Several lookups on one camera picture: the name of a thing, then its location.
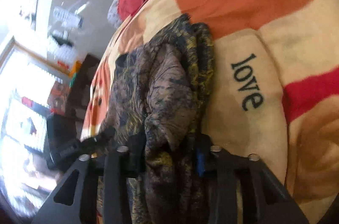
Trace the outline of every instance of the green object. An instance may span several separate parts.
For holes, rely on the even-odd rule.
[[[75,82],[75,78],[77,77],[77,73],[74,73],[72,79],[71,79],[71,82],[69,83],[69,87],[72,87],[74,82]]]

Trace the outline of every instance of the red stripe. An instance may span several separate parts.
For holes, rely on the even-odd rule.
[[[339,94],[339,67],[331,72],[288,84],[282,97],[287,124],[334,94]]]

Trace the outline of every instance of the metal screw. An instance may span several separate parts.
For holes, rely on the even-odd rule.
[[[128,152],[128,146],[120,146],[117,148],[117,152],[125,153]]]
[[[211,152],[219,152],[221,151],[221,146],[217,146],[217,145],[214,145],[214,146],[211,146]]]
[[[260,160],[260,156],[257,155],[256,153],[251,153],[249,156],[248,156],[248,159],[250,161],[254,161],[254,162],[257,162]]]
[[[79,156],[79,160],[82,162],[88,161],[90,159],[90,156],[88,154],[82,154]]]

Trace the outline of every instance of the black metal bracket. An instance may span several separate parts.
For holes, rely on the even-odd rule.
[[[93,153],[95,146],[107,143],[105,134],[80,143],[72,141],[51,154],[56,166],[64,166],[84,151]],[[82,154],[46,199],[32,224],[95,224],[98,177],[104,176],[105,223],[131,224],[126,179],[145,171],[143,131],[130,136],[126,146],[111,149],[107,156],[91,158]]]
[[[238,223],[237,181],[241,185],[244,224],[308,224],[308,220],[266,164],[257,156],[236,156],[197,139],[197,170],[214,179],[209,224]]]

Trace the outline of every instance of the orange bedspread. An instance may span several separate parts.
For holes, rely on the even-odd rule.
[[[82,138],[105,118],[116,58],[182,13],[215,40],[203,133],[258,153],[315,223],[339,191],[339,0],[148,0],[107,47]]]

